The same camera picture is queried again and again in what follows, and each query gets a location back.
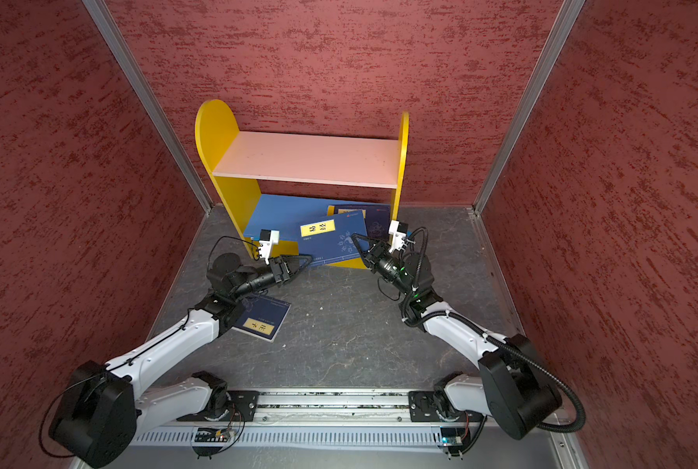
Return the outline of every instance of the book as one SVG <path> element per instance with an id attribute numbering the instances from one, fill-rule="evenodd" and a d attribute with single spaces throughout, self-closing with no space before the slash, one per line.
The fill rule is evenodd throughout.
<path id="1" fill-rule="evenodd" d="M 391 226 L 391 206 L 387 204 L 347 203 L 329 205 L 328 215 L 346 213 L 347 211 L 362 210 L 367 236 L 374 239 L 388 239 L 388 229 Z"/>
<path id="2" fill-rule="evenodd" d="M 256 294 L 245 296 L 241 301 L 245 312 L 234 323 L 232 329 L 273 342 L 291 303 Z"/>
<path id="3" fill-rule="evenodd" d="M 361 211 L 348 211 L 317 220 L 308 220 L 298 224 L 300 238 L 299 254 L 312 256 L 312 266 L 322 266 L 342 260 L 357 259 L 351 236 L 359 233 L 367 236 L 364 217 Z M 368 249 L 367 242 L 362 241 L 362 249 Z"/>

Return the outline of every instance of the red textured wall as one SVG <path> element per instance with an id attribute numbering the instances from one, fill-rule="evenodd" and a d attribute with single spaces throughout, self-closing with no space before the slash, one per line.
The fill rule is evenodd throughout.
<path id="1" fill-rule="evenodd" d="M 0 2 L 0 467 L 67 464 L 44 406 L 145 339 L 202 214 L 81 2 Z"/>
<path id="2" fill-rule="evenodd" d="M 107 3 L 207 184 L 193 133 L 206 99 L 226 101 L 243 130 L 383 138 L 398 136 L 409 109 L 401 201 L 471 203 L 561 0 Z M 323 184 L 261 188 L 389 197 Z"/>
<path id="3" fill-rule="evenodd" d="M 591 467 L 698 467 L 698 2 L 587 2 L 485 224 Z"/>

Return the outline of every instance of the pink shelf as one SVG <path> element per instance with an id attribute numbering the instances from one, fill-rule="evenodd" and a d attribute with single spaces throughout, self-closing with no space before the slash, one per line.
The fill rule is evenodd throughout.
<path id="1" fill-rule="evenodd" d="M 239 132 L 213 175 L 398 187 L 398 140 Z"/>

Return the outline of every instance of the robotic arm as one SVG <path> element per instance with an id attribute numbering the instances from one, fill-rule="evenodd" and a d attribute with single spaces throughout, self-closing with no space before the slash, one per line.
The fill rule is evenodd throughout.
<path id="1" fill-rule="evenodd" d="M 419 228 L 408 235 L 407 230 L 406 224 L 393 220 L 390 243 L 357 233 L 352 239 L 364 265 L 403 295 L 399 305 L 402 321 L 451 344 L 479 369 L 480 378 L 460 374 L 436 387 L 437 415 L 446 421 L 458 419 L 466 410 L 492 416 L 517 440 L 535 426 L 549 431 L 579 430 L 585 412 L 575 393 L 544 368 L 528 339 L 493 333 L 458 314 L 437 295 L 425 255 L 427 230 Z M 423 238 L 416 252 L 419 233 Z M 244 312 L 241 300 L 245 296 L 284 285 L 310 264 L 310 256 L 267 258 L 275 244 L 278 231 L 263 230 L 259 251 L 266 265 L 257 269 L 243 267 L 236 254 L 219 256 L 206 274 L 212 289 L 185 318 L 105 365 L 89 361 L 75 370 L 68 387 L 53 401 L 62 397 L 49 435 L 92 467 L 102 467 L 135 435 L 170 420 L 189 414 L 199 419 L 221 418 L 232 402 L 227 384 L 209 373 L 195 373 L 167 388 L 149 387 L 187 355 L 231 329 Z M 577 413 L 567 426 L 542 423 L 562 403 L 558 389 L 573 401 Z M 51 455 L 43 445 L 42 449 Z"/>

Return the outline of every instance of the black mounting plate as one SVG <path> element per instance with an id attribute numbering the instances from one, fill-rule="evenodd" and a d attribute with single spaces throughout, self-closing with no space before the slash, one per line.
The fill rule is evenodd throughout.
<path id="1" fill-rule="evenodd" d="M 257 398 L 260 395 L 258 391 L 232 391 L 231 389 L 227 391 L 231 401 L 234 403 L 237 410 L 241 413 L 242 418 L 245 422 L 252 422 L 255 417 L 255 411 L 257 410 Z M 210 420 L 206 420 L 198 414 L 185 415 L 177 419 L 177 422 L 205 422 L 211 424 Z M 223 415 L 223 420 L 228 418 L 228 413 Z"/>
<path id="2" fill-rule="evenodd" d="M 434 391 L 409 391 L 409 414 L 412 422 L 444 422 L 435 408 L 432 396 Z M 479 412 L 467 410 L 469 423 L 482 419 Z M 466 415 L 461 414 L 455 422 L 466 422 Z"/>

